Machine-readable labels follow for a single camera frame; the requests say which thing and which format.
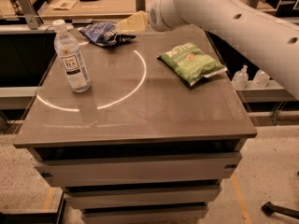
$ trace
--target drawer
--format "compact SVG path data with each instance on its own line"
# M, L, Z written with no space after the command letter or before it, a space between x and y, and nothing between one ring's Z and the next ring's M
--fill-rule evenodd
M221 185L196 182L175 187L163 185L119 186L114 190L67 193L64 199L75 209L146 206L175 203L208 203L216 199Z
M199 219L206 215L206 205L195 205L174 208L152 208L145 210L116 211L116 212L94 212L84 213L82 219L88 224L129 224L144 223L145 221L180 221L182 219Z
M119 159L46 161L36 167L53 187L223 179L241 154L215 153Z

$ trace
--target green chip bag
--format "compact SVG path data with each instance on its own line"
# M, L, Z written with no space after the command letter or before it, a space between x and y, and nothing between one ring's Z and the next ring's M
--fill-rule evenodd
M212 77L227 70L225 65L206 55L193 42L174 47L158 59L168 64L190 86L203 77Z

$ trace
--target bottle label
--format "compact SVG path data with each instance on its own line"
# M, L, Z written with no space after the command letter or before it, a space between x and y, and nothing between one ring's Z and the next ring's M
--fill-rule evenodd
M80 64L83 63L80 53L62 56L61 61L67 74L68 82L73 89L79 89L87 85L86 78L80 69Z

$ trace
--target screw hole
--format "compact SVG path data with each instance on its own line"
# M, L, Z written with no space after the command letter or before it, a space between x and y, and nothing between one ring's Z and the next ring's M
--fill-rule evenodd
M242 17L242 14L236 14L235 16L234 16L234 19L240 19Z
M288 41L288 44L295 44L298 41L298 37L293 37Z

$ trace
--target snack bag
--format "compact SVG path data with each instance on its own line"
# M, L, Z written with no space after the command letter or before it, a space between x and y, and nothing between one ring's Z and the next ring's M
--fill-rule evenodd
M79 31L100 47L120 45L135 38L135 35L118 34L115 27L114 23L98 22L83 27Z
M206 55L193 42L174 47L158 59L168 64L190 86L203 77L212 77L227 71L225 65Z

